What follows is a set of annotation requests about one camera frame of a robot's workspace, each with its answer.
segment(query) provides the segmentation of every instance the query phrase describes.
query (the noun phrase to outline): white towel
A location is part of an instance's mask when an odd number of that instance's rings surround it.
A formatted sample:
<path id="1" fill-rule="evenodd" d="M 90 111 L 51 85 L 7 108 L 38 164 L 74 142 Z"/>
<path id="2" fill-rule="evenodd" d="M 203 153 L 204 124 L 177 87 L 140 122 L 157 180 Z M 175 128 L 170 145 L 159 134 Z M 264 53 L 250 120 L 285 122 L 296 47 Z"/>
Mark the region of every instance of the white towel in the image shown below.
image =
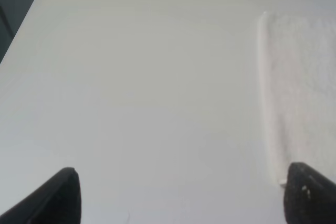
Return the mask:
<path id="1" fill-rule="evenodd" d="M 336 182 L 336 20 L 265 13 L 258 36 L 276 179 L 286 179 L 291 162 L 305 162 Z"/>

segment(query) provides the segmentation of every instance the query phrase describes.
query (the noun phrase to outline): black plastic part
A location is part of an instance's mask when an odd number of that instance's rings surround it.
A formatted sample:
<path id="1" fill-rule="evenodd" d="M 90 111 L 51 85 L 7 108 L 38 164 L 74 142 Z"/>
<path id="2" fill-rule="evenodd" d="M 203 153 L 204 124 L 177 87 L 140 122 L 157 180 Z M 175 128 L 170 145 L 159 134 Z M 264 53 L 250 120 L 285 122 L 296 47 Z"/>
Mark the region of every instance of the black plastic part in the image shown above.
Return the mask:
<path id="1" fill-rule="evenodd" d="M 288 224 L 336 223 L 336 185 L 305 163 L 290 165 L 283 203 Z"/>
<path id="2" fill-rule="evenodd" d="M 0 224 L 80 224 L 79 177 L 64 168 L 0 216 Z"/>

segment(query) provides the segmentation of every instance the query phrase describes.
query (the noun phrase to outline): folded towel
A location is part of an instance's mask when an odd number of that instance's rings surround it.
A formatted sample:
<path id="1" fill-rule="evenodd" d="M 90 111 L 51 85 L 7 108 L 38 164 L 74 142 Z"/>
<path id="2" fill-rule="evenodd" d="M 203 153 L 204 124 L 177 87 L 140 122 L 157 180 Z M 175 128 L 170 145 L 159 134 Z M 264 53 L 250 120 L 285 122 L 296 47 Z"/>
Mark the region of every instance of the folded towel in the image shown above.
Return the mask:
<path id="1" fill-rule="evenodd" d="M 305 162 L 336 181 L 336 20 L 265 13 L 258 34 L 266 139 L 277 181 Z"/>

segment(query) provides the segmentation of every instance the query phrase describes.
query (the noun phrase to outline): white table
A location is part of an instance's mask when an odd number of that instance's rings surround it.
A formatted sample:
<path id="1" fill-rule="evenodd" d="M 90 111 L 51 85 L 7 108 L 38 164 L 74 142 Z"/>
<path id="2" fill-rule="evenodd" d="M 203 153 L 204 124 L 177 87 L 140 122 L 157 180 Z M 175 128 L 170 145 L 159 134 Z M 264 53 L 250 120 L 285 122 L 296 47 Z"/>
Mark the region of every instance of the white table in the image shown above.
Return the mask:
<path id="1" fill-rule="evenodd" d="M 82 223 L 285 223 L 257 21 L 336 0 L 35 0 L 0 64 L 0 212 L 65 166 Z"/>

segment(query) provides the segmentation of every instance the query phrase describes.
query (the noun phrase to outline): table surface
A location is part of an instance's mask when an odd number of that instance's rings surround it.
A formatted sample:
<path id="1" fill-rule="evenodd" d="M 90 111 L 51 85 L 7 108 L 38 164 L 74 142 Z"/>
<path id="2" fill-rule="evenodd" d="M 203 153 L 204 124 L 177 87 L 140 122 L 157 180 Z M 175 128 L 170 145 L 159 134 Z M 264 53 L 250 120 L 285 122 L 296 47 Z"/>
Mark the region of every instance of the table surface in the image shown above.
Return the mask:
<path id="1" fill-rule="evenodd" d="M 0 212 L 73 166 L 82 223 L 285 223 L 257 64 L 265 11 L 336 0 L 35 0 L 0 64 Z"/>

